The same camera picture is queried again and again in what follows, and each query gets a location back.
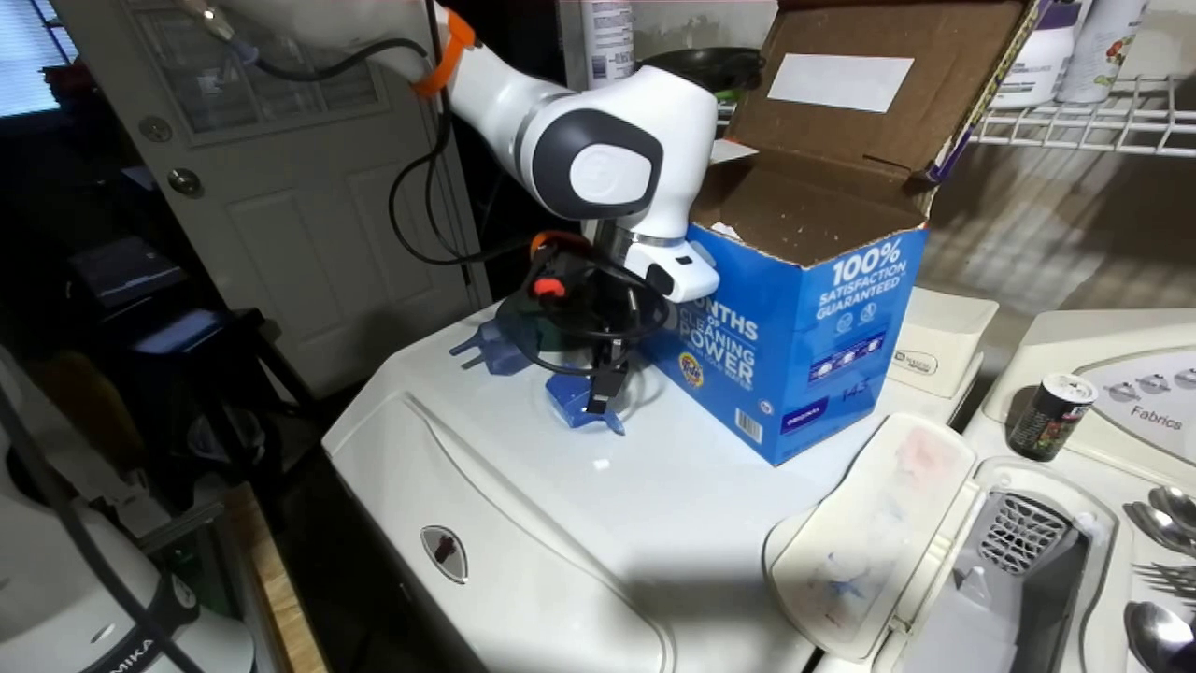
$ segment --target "metal rack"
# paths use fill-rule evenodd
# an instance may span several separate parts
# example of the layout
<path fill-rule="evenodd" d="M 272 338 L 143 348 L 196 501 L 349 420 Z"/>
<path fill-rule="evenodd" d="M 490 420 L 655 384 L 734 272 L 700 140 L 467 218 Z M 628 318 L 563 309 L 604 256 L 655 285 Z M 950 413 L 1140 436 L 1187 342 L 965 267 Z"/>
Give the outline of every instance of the metal rack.
<path fill-rule="evenodd" d="M 1126 80 L 1102 103 L 1086 108 L 990 108 L 974 123 L 970 141 L 1196 158 L 1196 108 L 1178 101 L 1178 82 L 1181 80 Z"/>

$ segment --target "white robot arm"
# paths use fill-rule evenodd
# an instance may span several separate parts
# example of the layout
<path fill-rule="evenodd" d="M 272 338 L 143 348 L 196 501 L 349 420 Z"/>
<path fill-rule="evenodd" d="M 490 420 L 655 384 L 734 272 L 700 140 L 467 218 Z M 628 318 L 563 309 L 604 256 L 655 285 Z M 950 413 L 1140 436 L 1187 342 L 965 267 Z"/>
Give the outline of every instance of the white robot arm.
<path fill-rule="evenodd" d="M 214 0 L 183 0 L 217 39 L 237 27 Z M 305 46 L 354 50 L 376 39 L 426 46 L 420 0 L 228 0 L 228 9 L 283 30 Z M 563 91 L 526 80 L 495 50 L 471 41 L 451 11 L 432 4 L 432 27 L 458 50 L 445 74 L 447 103 L 495 148 L 551 212 L 563 222 L 618 222 L 632 232 L 623 267 L 670 302 L 705 298 L 719 272 L 689 244 L 689 209 L 701 188 L 719 103 L 705 91 L 659 69 L 642 69 L 600 91 Z M 381 51 L 376 64 L 411 82 L 426 64 L 411 51 Z"/>

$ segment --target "cardboard box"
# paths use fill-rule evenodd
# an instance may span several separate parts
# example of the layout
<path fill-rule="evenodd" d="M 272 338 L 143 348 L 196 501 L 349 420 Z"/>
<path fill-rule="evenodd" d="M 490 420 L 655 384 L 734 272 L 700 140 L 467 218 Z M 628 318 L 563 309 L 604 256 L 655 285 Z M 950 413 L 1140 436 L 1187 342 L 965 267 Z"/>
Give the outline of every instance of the cardboard box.
<path fill-rule="evenodd" d="M 696 203 L 691 241 L 719 261 L 721 289 L 691 333 L 649 345 L 649 358 L 764 459 L 780 465 L 876 409 L 919 272 L 933 176 L 1029 17 L 1029 4 L 987 0 L 776 16 L 766 80 L 727 127 L 760 152 L 711 168 Z M 771 96 L 797 51 L 912 64 L 884 113 L 857 113 Z"/>

